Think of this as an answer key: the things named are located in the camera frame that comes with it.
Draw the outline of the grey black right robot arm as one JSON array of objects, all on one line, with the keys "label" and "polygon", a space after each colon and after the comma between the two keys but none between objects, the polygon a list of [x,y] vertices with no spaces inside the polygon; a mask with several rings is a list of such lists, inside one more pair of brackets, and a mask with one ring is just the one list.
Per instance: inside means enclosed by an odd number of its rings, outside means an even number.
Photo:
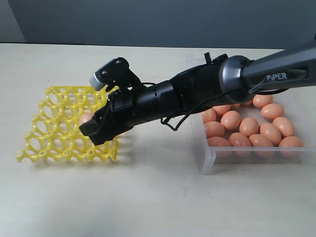
[{"label": "grey black right robot arm", "polygon": [[175,117],[185,120],[214,106],[245,103],[255,95],[273,95],[316,83],[316,43],[311,41],[269,56],[250,60],[222,54],[160,83],[145,83],[118,57],[97,70],[90,84],[108,93],[106,105],[79,129],[101,145],[133,127]]}]

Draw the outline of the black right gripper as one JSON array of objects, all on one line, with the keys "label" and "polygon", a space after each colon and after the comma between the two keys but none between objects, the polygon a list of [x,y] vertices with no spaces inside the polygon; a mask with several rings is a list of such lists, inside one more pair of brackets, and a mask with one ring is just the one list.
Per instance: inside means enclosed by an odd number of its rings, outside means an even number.
[{"label": "black right gripper", "polygon": [[145,90],[129,90],[119,93],[118,90],[111,94],[105,107],[93,114],[90,121],[79,125],[84,136],[91,136],[91,142],[102,145],[113,140],[116,136],[143,124],[142,110],[138,99]]}]

